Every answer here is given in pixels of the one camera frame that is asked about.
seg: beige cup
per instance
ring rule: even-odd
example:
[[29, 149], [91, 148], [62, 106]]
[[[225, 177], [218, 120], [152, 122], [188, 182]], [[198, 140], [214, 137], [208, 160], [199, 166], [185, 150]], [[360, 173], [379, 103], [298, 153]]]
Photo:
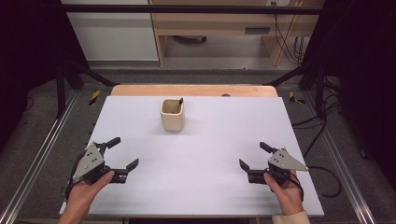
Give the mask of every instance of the beige cup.
[[178, 99], [165, 99], [161, 105], [161, 120], [163, 128], [172, 133], [178, 133], [184, 128], [184, 103]]

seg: white cabinet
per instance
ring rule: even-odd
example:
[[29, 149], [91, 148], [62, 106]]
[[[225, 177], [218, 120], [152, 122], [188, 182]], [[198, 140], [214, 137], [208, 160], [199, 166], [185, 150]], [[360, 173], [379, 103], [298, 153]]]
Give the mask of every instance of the white cabinet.
[[[147, 0], [62, 0], [63, 4], [147, 5]], [[149, 13], [67, 13], [88, 61], [158, 61]]]

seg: sleeve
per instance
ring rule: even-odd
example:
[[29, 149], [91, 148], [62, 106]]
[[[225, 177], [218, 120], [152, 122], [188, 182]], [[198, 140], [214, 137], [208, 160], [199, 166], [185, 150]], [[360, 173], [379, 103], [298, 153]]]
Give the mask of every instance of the sleeve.
[[310, 224], [306, 211], [290, 216], [272, 215], [272, 220], [274, 224]]

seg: human hand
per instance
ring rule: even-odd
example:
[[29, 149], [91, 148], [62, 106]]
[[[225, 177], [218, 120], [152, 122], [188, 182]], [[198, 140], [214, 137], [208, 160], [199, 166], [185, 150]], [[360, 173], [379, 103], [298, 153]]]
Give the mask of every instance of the human hand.
[[[290, 179], [298, 182], [296, 178], [296, 171], [290, 171]], [[290, 181], [286, 181], [285, 184], [280, 187], [270, 174], [264, 174], [265, 182], [268, 187], [274, 192], [279, 202], [280, 209], [284, 216], [294, 215], [304, 211], [303, 202], [301, 201], [300, 189]]]
[[88, 215], [97, 193], [111, 181], [113, 175], [114, 171], [110, 171], [92, 185], [84, 181], [77, 183], [70, 192], [66, 208], [58, 223], [81, 223]]

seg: white table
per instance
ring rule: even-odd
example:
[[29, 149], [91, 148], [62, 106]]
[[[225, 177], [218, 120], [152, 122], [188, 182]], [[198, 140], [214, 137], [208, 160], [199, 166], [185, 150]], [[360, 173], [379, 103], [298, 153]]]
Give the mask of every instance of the white table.
[[[140, 163], [126, 184], [110, 184], [96, 197], [90, 216], [262, 217], [280, 213], [267, 186], [249, 184], [239, 159], [264, 169], [271, 156], [260, 149], [285, 147], [304, 161], [281, 98], [185, 96], [186, 126], [168, 133], [161, 124], [165, 98], [109, 96], [92, 133], [98, 143], [120, 137], [105, 154], [106, 165]], [[322, 216], [309, 173], [299, 172], [304, 208]]]

